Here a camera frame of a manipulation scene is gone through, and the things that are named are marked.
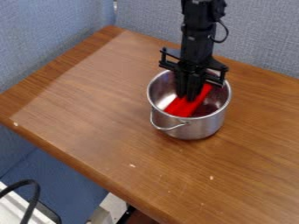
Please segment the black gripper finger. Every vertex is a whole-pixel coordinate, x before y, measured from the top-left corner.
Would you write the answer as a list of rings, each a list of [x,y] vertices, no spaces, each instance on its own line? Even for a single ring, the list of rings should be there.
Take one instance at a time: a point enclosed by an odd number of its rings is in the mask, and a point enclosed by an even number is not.
[[[191,73],[188,77],[187,84],[187,101],[193,102],[205,82],[205,72],[200,71],[199,73]]]
[[[184,71],[175,72],[175,87],[179,97],[189,96],[189,77],[191,74]]]

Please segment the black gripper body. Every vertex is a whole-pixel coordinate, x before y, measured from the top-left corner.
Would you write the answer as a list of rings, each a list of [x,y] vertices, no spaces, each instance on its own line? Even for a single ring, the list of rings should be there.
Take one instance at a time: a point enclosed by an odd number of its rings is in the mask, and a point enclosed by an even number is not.
[[[221,86],[229,68],[212,56],[213,43],[211,34],[199,38],[183,37],[180,49],[161,48],[159,67],[172,71],[180,68],[187,73],[204,70],[205,80]]]

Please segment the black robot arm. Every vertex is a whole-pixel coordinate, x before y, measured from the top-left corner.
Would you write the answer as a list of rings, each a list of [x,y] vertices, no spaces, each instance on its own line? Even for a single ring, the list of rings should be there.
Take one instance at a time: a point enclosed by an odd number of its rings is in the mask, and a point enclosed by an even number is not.
[[[221,22],[225,0],[181,0],[181,48],[160,50],[159,67],[173,72],[176,95],[193,102],[205,81],[221,86],[229,68],[212,57],[229,34]]]

